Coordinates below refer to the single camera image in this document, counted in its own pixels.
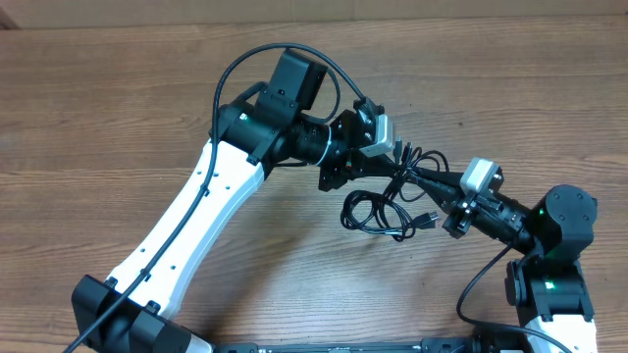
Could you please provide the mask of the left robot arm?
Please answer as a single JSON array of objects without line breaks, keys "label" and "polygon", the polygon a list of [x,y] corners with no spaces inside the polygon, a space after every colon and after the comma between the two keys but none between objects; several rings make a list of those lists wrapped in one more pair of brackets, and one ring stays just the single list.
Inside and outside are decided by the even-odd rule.
[{"label": "left robot arm", "polygon": [[349,110],[310,113],[325,79],[349,76],[316,49],[283,43],[271,78],[212,107],[210,137],[194,173],[156,226],[104,280],[72,294],[76,345],[97,352],[212,352],[176,321],[200,264],[236,210],[276,167],[314,166],[330,190],[353,177],[390,176],[400,140],[381,105],[358,94]]}]

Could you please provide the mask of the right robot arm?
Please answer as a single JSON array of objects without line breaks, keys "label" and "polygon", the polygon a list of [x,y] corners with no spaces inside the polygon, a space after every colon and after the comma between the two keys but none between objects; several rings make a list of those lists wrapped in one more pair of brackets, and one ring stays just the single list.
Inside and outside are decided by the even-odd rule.
[{"label": "right robot arm", "polygon": [[463,320],[475,328],[467,352],[595,352],[595,311],[580,265],[594,240],[597,200],[561,184],[534,208],[500,193],[502,170],[477,160],[463,173],[415,171],[415,180],[447,215],[454,238],[474,227],[521,259],[506,265],[504,287],[518,323]]}]

